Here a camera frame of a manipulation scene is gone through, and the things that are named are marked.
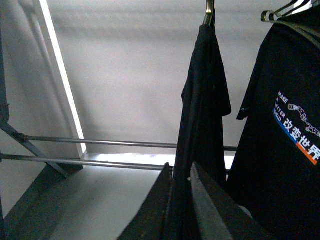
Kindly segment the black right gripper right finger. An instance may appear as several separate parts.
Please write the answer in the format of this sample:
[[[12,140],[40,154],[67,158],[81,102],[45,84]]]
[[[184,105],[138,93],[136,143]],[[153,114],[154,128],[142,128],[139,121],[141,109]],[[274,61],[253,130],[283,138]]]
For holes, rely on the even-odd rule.
[[[190,170],[192,201],[203,240],[271,240],[264,230],[197,163]]]

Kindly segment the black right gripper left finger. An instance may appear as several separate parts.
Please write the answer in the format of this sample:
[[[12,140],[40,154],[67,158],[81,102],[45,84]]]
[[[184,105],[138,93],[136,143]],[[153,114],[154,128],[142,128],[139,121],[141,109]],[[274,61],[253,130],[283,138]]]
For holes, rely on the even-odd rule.
[[[172,188],[172,168],[167,162],[137,214],[122,231],[119,240],[161,240]]]

